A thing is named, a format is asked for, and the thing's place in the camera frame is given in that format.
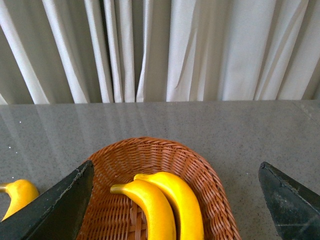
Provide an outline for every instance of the yellow banana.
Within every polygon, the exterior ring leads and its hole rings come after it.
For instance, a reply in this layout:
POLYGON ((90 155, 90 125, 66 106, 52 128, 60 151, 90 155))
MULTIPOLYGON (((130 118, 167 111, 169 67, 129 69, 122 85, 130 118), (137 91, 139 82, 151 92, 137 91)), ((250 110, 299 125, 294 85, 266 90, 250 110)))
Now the yellow banana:
POLYGON ((204 227, 197 197, 188 184, 169 172, 137 174, 135 181, 143 180, 157 186, 166 196, 176 217, 177 239, 203 240, 204 227))
POLYGON ((146 181, 115 184, 112 194, 124 194, 140 206, 147 221, 148 240, 176 240, 175 218, 165 195, 146 181))
POLYGON ((7 193, 11 198, 10 206, 3 220, 10 217, 39 196, 37 188, 28 180, 20 179, 10 183, 0 183, 0 193, 7 193))

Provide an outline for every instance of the curtain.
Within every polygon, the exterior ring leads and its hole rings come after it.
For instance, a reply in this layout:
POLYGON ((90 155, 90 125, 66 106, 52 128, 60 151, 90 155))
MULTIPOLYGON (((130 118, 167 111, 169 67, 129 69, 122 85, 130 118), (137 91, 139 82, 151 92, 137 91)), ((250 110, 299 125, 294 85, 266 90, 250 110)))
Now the curtain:
POLYGON ((320 0, 0 0, 0 104, 320 99, 320 0))

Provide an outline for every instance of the countertop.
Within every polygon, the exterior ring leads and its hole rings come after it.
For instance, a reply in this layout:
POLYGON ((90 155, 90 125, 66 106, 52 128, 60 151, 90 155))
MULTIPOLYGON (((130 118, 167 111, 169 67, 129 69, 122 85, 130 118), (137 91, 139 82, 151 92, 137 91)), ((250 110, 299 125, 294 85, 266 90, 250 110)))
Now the countertop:
MULTIPOLYGON (((320 194, 320 101, 0 106, 0 182, 43 193, 97 150, 132 137, 178 141, 219 175, 244 240, 278 240, 258 179, 269 162, 320 194)), ((0 194, 0 217, 9 197, 0 194)))

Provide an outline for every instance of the banana tip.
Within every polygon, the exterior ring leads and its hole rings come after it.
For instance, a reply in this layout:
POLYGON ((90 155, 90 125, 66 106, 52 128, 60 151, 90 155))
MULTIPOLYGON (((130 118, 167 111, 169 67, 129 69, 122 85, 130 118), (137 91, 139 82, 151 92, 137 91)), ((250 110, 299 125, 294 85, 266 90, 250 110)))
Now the banana tip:
POLYGON ((110 193, 111 194, 119 194, 121 193, 121 189, 124 188, 124 184, 114 184, 110 187, 110 193))
POLYGON ((144 173, 139 173, 139 174, 136 174, 133 178, 133 180, 146 180, 148 178, 148 175, 147 174, 144 174, 144 173))

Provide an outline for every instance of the brown wicker basket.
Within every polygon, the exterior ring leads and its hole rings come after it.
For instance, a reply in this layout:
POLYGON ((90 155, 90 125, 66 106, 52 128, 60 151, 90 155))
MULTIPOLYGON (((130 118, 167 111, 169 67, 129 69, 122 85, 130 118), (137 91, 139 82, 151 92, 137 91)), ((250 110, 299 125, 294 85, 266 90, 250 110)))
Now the brown wicker basket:
POLYGON ((205 240, 241 239, 220 179, 190 148, 165 139, 129 138, 102 148, 88 159, 94 165, 93 189, 77 240, 147 239, 144 213, 128 197, 110 194, 110 187, 129 183, 138 173, 161 171, 180 176, 194 191, 205 240))

